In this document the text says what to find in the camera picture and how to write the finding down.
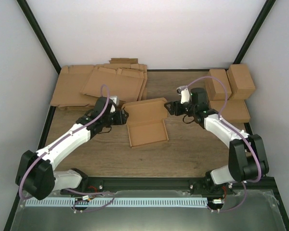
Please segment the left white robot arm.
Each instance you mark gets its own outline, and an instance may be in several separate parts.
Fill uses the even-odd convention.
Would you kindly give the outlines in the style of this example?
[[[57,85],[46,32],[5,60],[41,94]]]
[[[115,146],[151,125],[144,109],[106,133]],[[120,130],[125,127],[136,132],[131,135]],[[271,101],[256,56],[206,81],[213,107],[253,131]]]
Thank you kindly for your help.
[[[66,190],[83,195],[89,188],[89,177],[77,168],[56,171],[58,165],[75,149],[102,134],[104,128],[125,125],[129,114],[119,109],[117,96],[99,97],[93,109],[87,111],[75,124],[48,146],[22,156],[15,183],[19,195],[23,191],[42,200],[53,191]]]

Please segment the brown cardboard box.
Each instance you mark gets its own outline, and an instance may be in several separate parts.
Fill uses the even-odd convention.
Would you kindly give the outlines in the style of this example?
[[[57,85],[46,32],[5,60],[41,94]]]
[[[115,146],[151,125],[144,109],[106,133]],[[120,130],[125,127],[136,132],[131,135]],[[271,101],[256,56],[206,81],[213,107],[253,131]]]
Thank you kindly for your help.
[[[122,108],[129,114],[127,129],[131,148],[169,141],[164,122],[168,116],[166,102],[165,98],[156,98],[123,104]]]

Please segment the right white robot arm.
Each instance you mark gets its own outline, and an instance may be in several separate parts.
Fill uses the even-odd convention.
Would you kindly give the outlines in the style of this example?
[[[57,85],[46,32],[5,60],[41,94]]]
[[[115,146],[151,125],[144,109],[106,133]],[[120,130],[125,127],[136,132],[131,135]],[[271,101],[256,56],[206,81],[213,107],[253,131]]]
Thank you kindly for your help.
[[[192,117],[193,122],[214,134],[229,150],[228,164],[206,172],[204,187],[208,193],[217,193],[226,183],[258,182],[269,172],[269,164],[262,138],[239,130],[209,107],[203,88],[177,88],[179,101],[165,103],[170,115]]]

